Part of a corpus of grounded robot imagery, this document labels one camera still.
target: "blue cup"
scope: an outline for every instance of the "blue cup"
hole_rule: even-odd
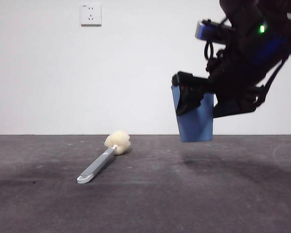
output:
[[[171,87],[177,109],[180,89]],[[201,105],[184,115],[177,116],[178,128],[182,142],[201,142],[212,140],[213,130],[213,94],[205,94]]]

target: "gray handle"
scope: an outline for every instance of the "gray handle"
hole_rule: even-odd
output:
[[[96,176],[102,167],[105,166],[105,164],[113,157],[113,155],[114,150],[112,148],[107,149],[82,172],[81,176],[89,176],[91,174]]]

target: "green led light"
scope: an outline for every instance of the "green led light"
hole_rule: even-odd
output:
[[[260,30],[259,30],[260,33],[264,33],[265,32],[265,26],[264,25],[261,25],[260,26]]]

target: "wall socket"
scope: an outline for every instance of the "wall socket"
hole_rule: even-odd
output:
[[[83,4],[80,6],[82,26],[101,26],[101,4]]]

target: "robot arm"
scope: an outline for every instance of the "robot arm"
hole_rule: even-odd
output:
[[[205,93],[217,96],[214,117],[255,111],[291,54],[291,20],[287,18],[291,0],[220,0],[220,5],[232,27],[225,26],[225,20],[199,23],[196,37],[207,42],[210,75],[203,79],[179,72],[173,77],[173,85],[180,86],[178,116],[198,107]],[[226,48],[214,57],[212,43]],[[278,63],[267,84],[256,86]]]

